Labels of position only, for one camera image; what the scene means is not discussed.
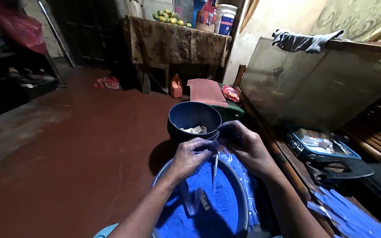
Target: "pink mat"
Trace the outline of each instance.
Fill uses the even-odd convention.
[[[191,101],[227,107],[226,99],[223,93],[221,93],[217,82],[204,78],[196,78],[188,80],[188,86],[191,89]]]

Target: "hand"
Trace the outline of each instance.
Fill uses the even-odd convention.
[[[189,177],[204,160],[217,153],[215,150],[208,149],[211,143],[212,141],[199,137],[181,143],[166,172],[167,176],[170,176],[175,183]]]
[[[260,136],[241,122],[225,122],[219,131],[218,142],[235,154],[248,170],[267,173],[276,167]]]

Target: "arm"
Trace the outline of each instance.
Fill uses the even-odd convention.
[[[239,121],[225,122],[219,130],[219,143],[265,183],[284,238],[330,238],[305,207],[257,133]]]
[[[162,175],[137,208],[118,225],[108,238],[148,238],[174,188],[190,176],[198,165],[216,152],[207,148],[211,141],[195,138],[181,143],[170,168]]]

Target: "metal pole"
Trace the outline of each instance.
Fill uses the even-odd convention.
[[[57,30],[55,29],[54,25],[52,24],[51,19],[50,19],[50,17],[48,16],[48,13],[47,13],[47,11],[46,11],[45,8],[44,8],[44,5],[42,5],[42,3],[41,3],[40,1],[38,1],[38,3],[39,3],[39,5],[41,6],[42,11],[44,12],[45,18],[47,19],[48,24],[49,24],[50,27],[51,27],[52,33],[54,33],[54,36],[56,37],[56,40],[57,40],[58,44],[59,44],[60,47],[61,47],[61,51],[63,52],[64,57],[66,58],[67,62],[69,62],[69,65],[70,65],[72,68],[75,69],[76,67],[75,67],[75,65],[73,64],[73,61],[71,60],[70,55],[69,55],[69,53],[68,53],[67,50],[66,50],[66,47],[64,47],[64,44],[62,43],[62,41],[61,41],[61,39],[60,39],[60,36],[59,36],[58,33],[57,33]]]

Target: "blue plastic sheet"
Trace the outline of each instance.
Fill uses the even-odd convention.
[[[321,193],[315,197],[323,206],[308,202],[307,206],[337,224],[337,229],[349,238],[381,238],[381,224],[348,201],[334,189],[327,191],[320,187]]]
[[[249,226],[253,229],[254,225],[260,224],[260,222],[258,221],[258,212],[257,208],[255,207],[253,193],[253,190],[257,188],[257,181],[251,178],[252,176],[248,175],[248,171],[234,154],[229,153],[227,149],[225,149],[225,152],[226,153],[223,153],[222,151],[219,152],[219,159],[222,159],[223,161],[228,163],[228,165],[230,165],[230,167],[233,169],[233,171],[236,173],[237,177],[241,181],[243,189],[246,192],[246,197],[248,199],[247,203],[249,211]]]

